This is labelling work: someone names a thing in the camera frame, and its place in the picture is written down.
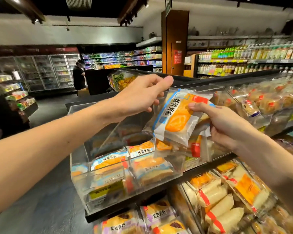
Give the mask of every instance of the white wall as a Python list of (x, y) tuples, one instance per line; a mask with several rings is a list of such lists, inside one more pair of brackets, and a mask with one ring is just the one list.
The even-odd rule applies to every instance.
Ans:
[[(190, 11), (189, 28), (195, 27), (200, 35), (215, 35), (217, 27), (225, 31), (238, 27), (237, 35), (253, 35), (266, 28), (280, 33), (285, 22), (293, 19), (293, 9), (282, 11), (282, 7), (262, 6), (225, 0), (173, 0), (172, 8)], [(150, 32), (161, 35), (161, 12), (165, 10), (164, 0), (149, 0), (149, 8), (143, 8), (139, 15), (147, 16), (143, 23), (143, 36)]]
[[(78, 26), (54, 26), (67, 24)], [(44, 25), (33, 25), (23, 15), (0, 15), (0, 45), (130, 43), (142, 35), (142, 27), (119, 27), (116, 19), (74, 17), (67, 23), (66, 17), (49, 16)]]

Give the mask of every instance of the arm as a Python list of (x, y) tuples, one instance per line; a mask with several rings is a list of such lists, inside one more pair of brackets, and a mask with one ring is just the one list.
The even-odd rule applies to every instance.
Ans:
[(293, 214), (293, 155), (227, 107), (189, 108), (209, 115), (212, 140), (241, 157)]
[(140, 76), (114, 98), (0, 140), (0, 212), (102, 128), (150, 112), (172, 82), (171, 76)]

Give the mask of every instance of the person in black shirt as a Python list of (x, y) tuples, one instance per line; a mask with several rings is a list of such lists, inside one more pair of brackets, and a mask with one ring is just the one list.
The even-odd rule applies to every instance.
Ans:
[(83, 60), (78, 60), (73, 69), (73, 79), (74, 79), (74, 87), (76, 90), (82, 90), (86, 88), (85, 82), (85, 72), (83, 68), (85, 67), (85, 63)]

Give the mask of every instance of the wooden pillar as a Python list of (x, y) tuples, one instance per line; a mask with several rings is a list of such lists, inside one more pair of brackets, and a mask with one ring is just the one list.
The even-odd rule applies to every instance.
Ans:
[(187, 51), (189, 11), (162, 12), (163, 73), (183, 76)]

